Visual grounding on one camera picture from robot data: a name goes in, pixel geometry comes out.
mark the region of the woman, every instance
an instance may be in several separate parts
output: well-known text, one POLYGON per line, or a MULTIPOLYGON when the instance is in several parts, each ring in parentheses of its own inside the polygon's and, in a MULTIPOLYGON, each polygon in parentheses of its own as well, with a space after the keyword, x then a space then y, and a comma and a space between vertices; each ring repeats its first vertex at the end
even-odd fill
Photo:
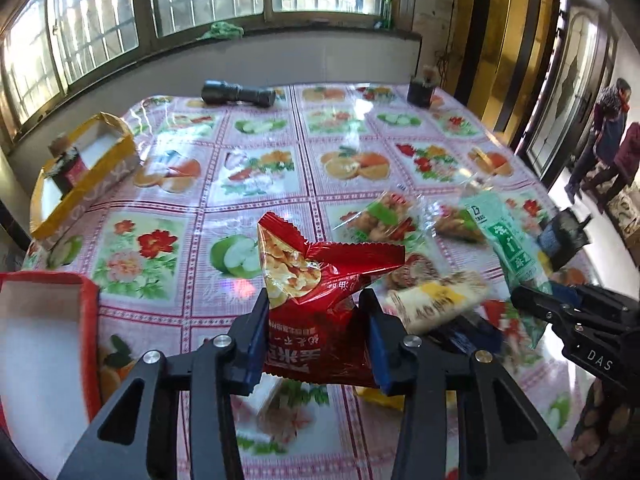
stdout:
POLYGON ((625 140, 620 144, 613 164, 606 170, 599 171, 583 187, 585 191, 592 191, 596 186, 615 178, 615 182, 598 200, 598 209, 602 213, 606 205, 620 192, 623 187, 631 184, 640 166, 640 124, 632 123, 626 131, 625 140))
POLYGON ((624 79, 619 78, 615 86, 609 86, 600 91, 596 104, 593 107, 593 125, 589 134, 589 140, 584 147, 582 155, 576 162, 569 183, 564 186, 569 202, 575 203, 575 195, 580 198, 580 182, 593 168, 598 159, 593 147, 602 138, 602 129, 606 121, 617 121, 620 113, 626 114, 629 110, 631 98, 631 86, 624 79))

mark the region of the wall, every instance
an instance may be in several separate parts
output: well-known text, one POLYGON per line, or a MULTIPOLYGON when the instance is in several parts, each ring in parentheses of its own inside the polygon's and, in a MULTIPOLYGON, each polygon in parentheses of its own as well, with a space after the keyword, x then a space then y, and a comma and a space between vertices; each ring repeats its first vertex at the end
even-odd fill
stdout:
POLYGON ((0 152, 0 200, 24 232, 29 232, 29 197, 16 180, 4 153, 0 152))
POLYGON ((122 115, 156 94, 198 96, 205 79, 272 86, 313 82, 404 84, 415 73, 420 42, 384 32, 280 32, 208 43, 169 54, 76 98, 34 128, 9 155, 20 184, 31 193, 50 157, 48 144, 91 115, 122 115))
POLYGON ((445 52, 454 25, 452 18, 455 22, 454 0, 415 0, 413 30, 422 35, 418 71, 425 65, 435 66, 438 56, 445 52))
MULTIPOLYGON (((625 30, 622 31, 618 42, 616 64, 611 77, 612 84, 619 77, 626 79, 633 91, 626 124, 640 122, 640 53, 625 30)), ((640 173, 636 174, 636 182, 640 186, 640 173)))

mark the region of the green snack package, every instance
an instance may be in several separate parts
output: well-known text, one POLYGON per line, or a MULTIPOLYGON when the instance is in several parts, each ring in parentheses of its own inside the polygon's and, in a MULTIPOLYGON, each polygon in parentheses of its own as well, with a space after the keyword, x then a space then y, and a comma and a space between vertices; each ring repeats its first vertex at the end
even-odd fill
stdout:
MULTIPOLYGON (((509 290, 525 285, 551 294, 551 285, 538 260, 540 248, 513 219, 500 196, 485 189, 464 196, 462 204, 498 255, 509 290)), ((546 322, 526 314, 520 314, 520 319, 533 349, 545 332, 546 322)))

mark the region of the printed fruit pattern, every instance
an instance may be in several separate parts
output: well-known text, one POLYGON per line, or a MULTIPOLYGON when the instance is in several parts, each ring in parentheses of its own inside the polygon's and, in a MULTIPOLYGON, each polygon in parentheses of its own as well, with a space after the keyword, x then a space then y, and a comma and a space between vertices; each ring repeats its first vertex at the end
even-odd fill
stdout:
POLYGON ((513 217, 520 221, 522 228, 530 235, 537 237, 541 232, 540 222, 549 220, 549 213, 540 205, 535 198, 517 196, 504 201, 511 210, 513 217))
POLYGON ((436 110, 431 115, 438 121, 445 134, 457 137, 472 137, 481 133, 469 121, 455 112, 439 112, 436 110))
POLYGON ((320 134, 348 134, 350 132, 366 132, 364 122, 352 111, 315 110, 306 115, 309 131, 320 134))
POLYGON ((497 152, 484 152, 480 148, 473 148, 468 157, 480 170, 491 175, 511 176, 513 168, 507 158, 497 152))
POLYGON ((315 88, 305 88, 302 91, 302 98, 310 103, 320 103, 322 101, 342 102, 345 97, 346 94, 341 88, 316 86, 315 88))
POLYGON ((284 88, 276 87, 273 89, 273 91, 276 92, 276 101, 287 100, 287 94, 285 93, 284 88))
MULTIPOLYGON (((159 220, 162 226, 173 221, 159 220)), ((151 232, 124 219, 105 236, 92 280, 107 294, 146 300, 167 300, 178 264, 178 237, 169 230, 151 232)))
POLYGON ((236 130, 242 134, 264 134, 266 132, 275 132, 287 126, 284 119, 255 119, 246 121, 236 121, 234 125, 236 130))
POLYGON ((384 180, 389 176, 389 160, 375 152, 359 153, 353 148, 340 146, 339 152, 328 152, 320 157, 327 175, 339 180, 361 176, 368 180, 384 180))
POLYGON ((548 427, 554 433, 561 430, 569 420, 571 413, 571 397, 568 392, 558 395, 544 415, 548 427))
POLYGON ((98 377, 103 404, 109 400, 136 365, 136 361, 131 357, 131 348, 119 336, 112 335, 109 343, 114 351, 98 346, 98 377))
POLYGON ((82 249, 82 237, 72 236, 65 242, 60 240, 47 257, 47 269, 55 270, 58 267, 72 264, 82 249))
POLYGON ((136 110, 135 113, 136 115, 140 115, 145 110, 149 110, 150 108, 155 108, 162 105, 167 105, 173 100, 174 98, 166 95, 156 95, 153 97, 147 97, 140 103, 140 108, 138 108, 138 110, 136 110))
POLYGON ((254 196, 266 194, 287 171, 294 171, 290 151, 274 150, 258 157, 249 157, 245 152, 226 155, 225 168, 233 173, 222 184, 225 194, 254 196))
POLYGON ((561 285, 587 285, 589 280, 580 269, 575 267, 569 267, 567 269, 560 269, 551 275, 551 279, 561 285))
POLYGON ((211 265, 224 276, 250 280, 260 275, 258 242, 244 235, 231 235, 211 247, 211 265))
POLYGON ((417 117, 407 115, 407 114, 380 114, 378 118, 381 121, 385 121, 387 124, 391 124, 392 126, 420 126, 422 121, 417 117))
POLYGON ((186 105, 189 108, 214 108, 220 105, 208 105, 202 99, 189 99, 186 102, 186 105))
POLYGON ((458 172, 460 165, 457 160, 440 146, 416 148, 411 144, 396 144, 396 148, 404 156, 413 159, 416 173, 420 173, 424 180, 453 182, 458 172))
POLYGON ((356 88, 365 101, 391 102, 396 98, 393 90, 388 86, 358 86, 356 88))
POLYGON ((201 174, 202 168, 195 158, 168 150, 148 156, 136 171, 133 184, 138 187, 159 186, 168 193, 184 193, 191 189, 201 174))

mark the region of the floral tablecloth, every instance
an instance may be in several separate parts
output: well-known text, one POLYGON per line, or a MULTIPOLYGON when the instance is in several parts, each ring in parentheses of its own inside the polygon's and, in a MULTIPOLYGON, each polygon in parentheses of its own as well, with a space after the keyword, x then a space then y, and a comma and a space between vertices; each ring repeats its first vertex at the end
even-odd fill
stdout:
MULTIPOLYGON (((524 225, 554 212, 520 160, 441 91, 431 110, 421 110, 407 104, 406 86, 276 90, 269 109, 207 107, 200 99, 169 96, 134 105, 124 120, 144 166, 94 203, 52 252, 30 248, 25 268, 79 272, 102 288, 103 398, 145 351, 189 352, 252 309, 263 283, 256 225, 267 211, 309 240, 344 241, 333 228, 385 190, 400 185, 431 202, 456 205, 464 178, 497 173, 494 186, 524 225)), ((441 272, 476 269, 497 297, 508 297, 490 248, 437 237, 426 251, 441 272)), ((579 254, 558 279, 589 279, 589 268, 579 254)), ((561 343, 548 331, 533 352, 513 310, 480 313, 505 333, 506 366, 566 446, 583 399, 561 343)), ((188 412, 185 394, 178 430, 184 479, 188 412)), ((401 413, 365 402, 351 386, 286 381, 261 420, 237 402, 235 413, 249 479, 390 477, 401 413)), ((454 478, 453 423, 447 438, 447 471, 454 478)))

